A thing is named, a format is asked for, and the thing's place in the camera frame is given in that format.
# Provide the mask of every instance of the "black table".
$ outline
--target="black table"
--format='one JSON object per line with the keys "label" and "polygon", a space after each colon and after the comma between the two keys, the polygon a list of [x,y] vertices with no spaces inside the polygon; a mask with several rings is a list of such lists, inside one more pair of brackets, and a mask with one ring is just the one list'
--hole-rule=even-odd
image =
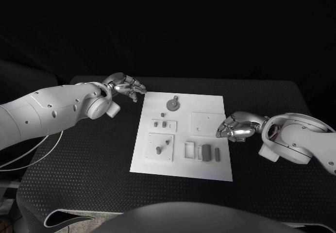
{"label": "black table", "polygon": [[[76,76],[71,84],[100,82],[105,76]],[[148,91],[223,96],[224,113],[273,116],[309,114],[298,88],[288,81],[145,78]],[[58,146],[25,172],[17,193],[30,232],[54,232],[84,218],[58,209],[122,213],[167,201],[224,205],[288,223],[318,223],[336,229],[336,176],[312,158],[296,165],[257,155],[257,135],[242,144],[229,142],[233,182],[129,172],[144,96],[138,102],[113,98],[120,111],[110,119],[83,119],[63,133]],[[50,150],[58,134],[38,147],[32,160]]]}

